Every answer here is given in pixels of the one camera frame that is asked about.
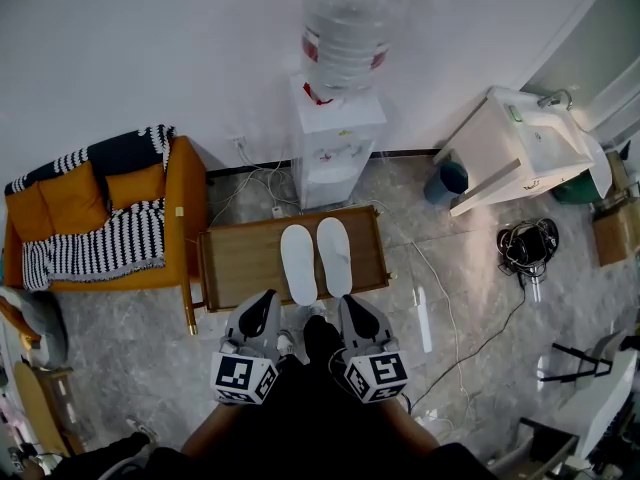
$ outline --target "marble floor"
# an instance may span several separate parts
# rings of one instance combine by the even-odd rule
[[[417,249],[449,294],[459,356],[464,357],[502,328],[522,302],[516,278],[497,268],[497,231],[523,219],[550,217],[560,232],[539,299],[534,300],[529,285],[524,305],[505,332],[462,364],[464,390],[460,373],[453,370],[415,408],[414,416],[441,442],[459,441],[488,459],[515,445],[521,416],[549,422],[554,408],[571,395],[570,386],[540,387],[537,381],[538,361],[550,352],[551,343],[588,348],[612,329],[633,324],[638,274],[632,260],[598,267],[587,207],[562,206],[545,194],[451,218],[422,196],[431,169],[428,157],[371,160],[345,203],[376,200],[387,207],[372,203],[383,211],[379,226],[395,279],[388,288],[363,296],[389,315],[408,352],[412,380],[406,393],[413,401],[456,360],[447,299]],[[224,200],[247,176],[216,178],[210,200]],[[253,176],[267,180],[265,172]],[[295,199],[286,175],[273,175],[271,184],[276,197]],[[225,205],[212,204],[211,216]],[[290,215],[298,211],[292,204],[282,205]],[[249,181],[215,224],[268,219],[272,206],[265,186]],[[201,313],[200,334],[194,338],[186,333],[178,289],[68,293],[59,300],[70,336],[76,412],[88,445],[126,435],[124,418],[132,414],[151,425],[163,444],[179,447],[215,407],[209,366],[226,315]],[[336,319],[335,309],[335,303],[327,304],[330,321]],[[284,317],[294,331],[301,329],[299,310],[285,308]],[[426,322],[429,332],[423,332]]]

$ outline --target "sink cabinet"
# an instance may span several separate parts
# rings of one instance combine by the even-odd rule
[[[571,114],[558,107],[539,109],[538,98],[492,88],[436,155],[437,164],[457,162],[469,177],[467,191],[452,202],[452,216],[539,195],[593,165]]]

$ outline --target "white cable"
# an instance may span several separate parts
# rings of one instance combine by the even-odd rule
[[[238,185],[238,188],[228,197],[220,200],[220,201],[214,201],[213,203],[210,204],[222,204],[222,203],[227,203],[222,210],[220,210],[216,216],[213,218],[213,220],[209,223],[209,227],[213,226],[215,224],[215,222],[218,220],[218,218],[229,208],[229,206],[231,205],[231,201],[238,195],[240,194],[240,192],[242,192],[246,186],[248,185],[249,181],[257,181],[258,183],[260,183],[263,187],[265,187],[267,189],[267,192],[269,192],[269,195],[271,196],[271,198],[273,199],[273,205],[276,206],[276,201],[280,201],[286,204],[290,204],[293,205],[295,207],[298,208],[298,212],[300,214],[302,214],[302,207],[300,206],[300,204],[298,204],[296,201],[289,201],[287,199],[284,199],[282,197],[278,197],[276,196],[273,191],[271,190],[271,176],[273,175],[274,172],[277,172],[278,175],[280,176],[280,187],[282,186],[282,182],[284,180],[284,178],[282,177],[282,175],[286,175],[289,176],[289,178],[291,178],[291,180],[293,180],[293,176],[291,176],[288,172],[282,171],[280,170],[280,165],[282,164],[282,157],[284,155],[284,144],[282,146],[282,152],[280,155],[280,161],[278,162],[278,165],[275,167],[275,169],[270,169],[270,168],[266,168],[266,167],[260,167],[256,164],[254,164],[249,157],[247,156],[247,154],[244,152],[244,147],[241,144],[238,144],[236,147],[236,150],[238,151],[238,155],[240,156],[240,159],[242,160],[242,163],[244,163],[245,165],[248,164],[248,166],[250,167],[254,167],[255,170],[251,171],[251,173],[249,174],[249,176],[247,176],[241,183],[240,185]],[[265,172],[269,172],[269,176],[267,178],[267,183],[265,183],[262,180],[253,178],[253,175],[261,172],[261,171],[265,171]]]
[[[393,213],[391,212],[391,210],[389,209],[389,207],[386,204],[384,204],[382,201],[378,201],[377,199],[370,199],[369,201],[365,201],[363,203],[353,204],[353,205],[347,206],[346,208],[351,208],[351,207],[354,207],[354,206],[363,206],[363,205],[369,204],[369,203],[379,204],[380,206],[382,206],[387,211],[387,213],[389,214],[389,217],[391,217],[391,221],[394,223],[394,225],[398,228],[398,230],[403,235],[405,235],[409,239],[409,242],[411,243],[411,245],[413,245],[415,250],[418,251],[418,254],[420,254],[420,256],[422,257],[424,262],[427,264],[427,266],[431,270],[431,272],[433,272],[433,275],[436,278],[436,282],[438,283],[438,286],[440,287],[440,290],[442,290],[442,293],[444,294],[445,298],[447,299],[447,309],[449,310],[449,316],[451,317],[451,323],[453,324],[453,330],[455,332],[456,362],[458,362],[458,378],[459,378],[459,381],[460,381],[460,390],[465,394],[465,396],[467,398],[467,408],[464,411],[464,418],[462,420],[462,423],[460,424],[460,425],[463,425],[465,420],[467,419],[467,413],[469,412],[469,406],[471,405],[471,397],[469,396],[469,392],[466,390],[466,388],[464,387],[464,384],[462,382],[462,367],[461,367],[461,365],[459,363],[459,361],[460,361],[460,345],[459,345],[459,342],[458,342],[458,326],[456,325],[455,318],[453,317],[453,311],[451,310],[451,299],[449,298],[449,294],[444,289],[444,286],[442,286],[442,283],[440,282],[440,277],[438,276],[438,273],[433,268],[433,266],[431,265],[431,263],[429,262],[427,257],[420,250],[420,248],[415,243],[415,241],[407,233],[404,232],[404,230],[402,229],[400,224],[398,224],[398,221],[396,220],[396,218],[394,217]]]
[[[446,439],[447,437],[449,437],[449,435],[451,433],[453,433],[453,431],[456,429],[455,425],[453,424],[453,422],[450,419],[447,418],[436,418],[434,416],[429,416],[428,414],[425,416],[426,418],[429,418],[429,421],[446,421],[450,426],[451,426],[451,430],[449,430],[449,432],[447,432],[447,434],[445,435],[445,437],[441,437],[442,433],[438,434],[436,436],[436,439]]]

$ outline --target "person's leg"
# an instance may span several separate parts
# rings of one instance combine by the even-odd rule
[[[338,330],[319,315],[312,316],[304,327],[304,344],[311,364],[326,368],[329,359],[344,343]]]
[[[95,480],[118,462],[133,457],[149,442],[146,434],[135,432],[105,448],[66,458],[54,470],[54,478]]]
[[[282,354],[276,365],[278,377],[264,403],[260,406],[218,405],[189,437],[182,453],[198,461],[211,462],[212,466],[221,461],[242,463],[247,454],[253,460],[260,460],[265,430],[287,428],[290,417],[299,418],[292,408],[300,403],[297,393],[303,366],[294,355],[295,343],[290,333],[282,332],[281,338],[286,339],[278,339],[278,351]]]

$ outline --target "orange cushion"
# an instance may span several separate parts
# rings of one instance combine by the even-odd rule
[[[88,233],[101,228],[107,221],[107,210],[93,177],[91,162],[58,178],[41,181],[40,190],[56,233]]]
[[[107,176],[109,196],[114,210],[129,208],[140,201],[155,201],[164,197],[164,169],[155,164],[146,169]]]
[[[34,242],[45,240],[55,234],[49,218],[49,209],[40,192],[40,183],[36,181],[28,189],[11,194],[5,199],[11,222],[20,240]]]

